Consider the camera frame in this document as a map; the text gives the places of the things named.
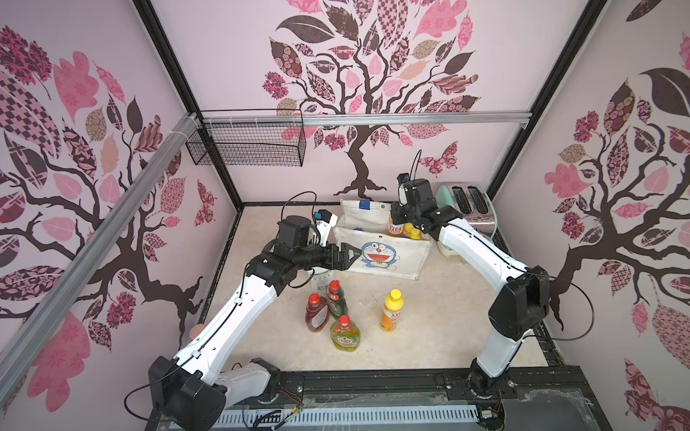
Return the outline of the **white canvas Doraemon shopping bag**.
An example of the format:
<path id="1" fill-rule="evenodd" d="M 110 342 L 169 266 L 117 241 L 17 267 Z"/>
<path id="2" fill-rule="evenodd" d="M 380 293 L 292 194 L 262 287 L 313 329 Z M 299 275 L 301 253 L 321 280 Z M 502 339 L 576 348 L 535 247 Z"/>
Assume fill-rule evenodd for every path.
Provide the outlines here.
<path id="1" fill-rule="evenodd" d="M 417 280 L 431 251 L 432 242 L 389 232 L 391 205 L 370 200 L 341 201 L 342 216 L 334 228 L 340 244 L 361 250 L 352 272 Z"/>

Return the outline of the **orange soap bottle yellow cap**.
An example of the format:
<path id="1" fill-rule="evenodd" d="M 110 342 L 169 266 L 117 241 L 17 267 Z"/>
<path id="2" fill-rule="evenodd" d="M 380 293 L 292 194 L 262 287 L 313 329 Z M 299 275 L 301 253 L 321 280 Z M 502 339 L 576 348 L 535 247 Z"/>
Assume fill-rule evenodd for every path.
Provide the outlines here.
<path id="1" fill-rule="evenodd" d="M 390 217 L 387 231 L 390 236 L 405 237 L 405 224 L 397 224 L 393 221 L 392 217 Z"/>
<path id="2" fill-rule="evenodd" d="M 404 235 L 415 241 L 422 240 L 422 231 L 413 226 L 413 224 L 407 223 L 404 225 Z"/>
<path id="3" fill-rule="evenodd" d="M 404 308 L 404 298 L 399 289 L 393 289 L 384 299 L 384 308 L 381 316 L 380 326 L 385 332 L 395 330 L 400 313 Z"/>

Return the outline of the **dark green soap bottle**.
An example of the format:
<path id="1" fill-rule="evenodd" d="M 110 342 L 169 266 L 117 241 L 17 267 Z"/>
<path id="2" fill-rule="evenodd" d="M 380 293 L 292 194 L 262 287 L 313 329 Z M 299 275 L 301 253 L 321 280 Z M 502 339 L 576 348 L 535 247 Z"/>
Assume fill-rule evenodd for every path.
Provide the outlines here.
<path id="1" fill-rule="evenodd" d="M 344 291 L 338 280 L 334 280 L 329 284 L 327 290 L 327 303 L 329 311 L 335 319 L 340 319 L 341 316 L 349 314 Z"/>

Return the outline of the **yellow-green soap bottle red cap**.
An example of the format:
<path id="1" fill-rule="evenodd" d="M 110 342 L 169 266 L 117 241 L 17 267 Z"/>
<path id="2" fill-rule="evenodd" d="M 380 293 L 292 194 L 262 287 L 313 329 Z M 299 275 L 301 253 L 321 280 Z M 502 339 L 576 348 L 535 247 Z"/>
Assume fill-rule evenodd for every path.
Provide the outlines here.
<path id="1" fill-rule="evenodd" d="M 347 314 L 332 324 L 330 335 L 332 343 L 339 350 L 352 352 L 360 345 L 361 331 Z"/>

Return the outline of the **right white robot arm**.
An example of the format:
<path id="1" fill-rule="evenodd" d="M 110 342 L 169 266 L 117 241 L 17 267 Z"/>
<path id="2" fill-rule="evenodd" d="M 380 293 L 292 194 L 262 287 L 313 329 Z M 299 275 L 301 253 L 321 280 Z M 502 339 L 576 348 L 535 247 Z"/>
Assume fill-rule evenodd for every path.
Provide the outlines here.
<path id="1" fill-rule="evenodd" d="M 496 293 L 488 312 L 492 331 L 471 366 L 475 378 L 488 386 L 505 374 L 524 339 L 548 315 L 548 274 L 541 267 L 530 268 L 510 257 L 456 209 L 440 207 L 429 181 L 401 173 L 397 182 L 398 200 L 391 207 L 394 223 L 412 224 L 459 254 Z"/>

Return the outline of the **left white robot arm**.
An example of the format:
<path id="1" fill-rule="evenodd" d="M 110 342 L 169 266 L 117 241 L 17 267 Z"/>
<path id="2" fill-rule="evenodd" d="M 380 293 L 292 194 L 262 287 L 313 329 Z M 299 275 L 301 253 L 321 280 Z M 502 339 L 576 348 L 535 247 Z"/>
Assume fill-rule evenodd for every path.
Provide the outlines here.
<path id="1" fill-rule="evenodd" d="M 258 316 L 299 271 L 345 271 L 361 255 L 346 242 L 328 241 L 336 218 L 289 215 L 277 236 L 253 257 L 238 289 L 199 335 L 173 358 L 158 357 L 148 370 L 154 408 L 184 430 L 210 430 L 228 407 L 248 399 L 271 403 L 279 396 L 280 370 L 257 358 L 222 375 L 222 370 Z"/>

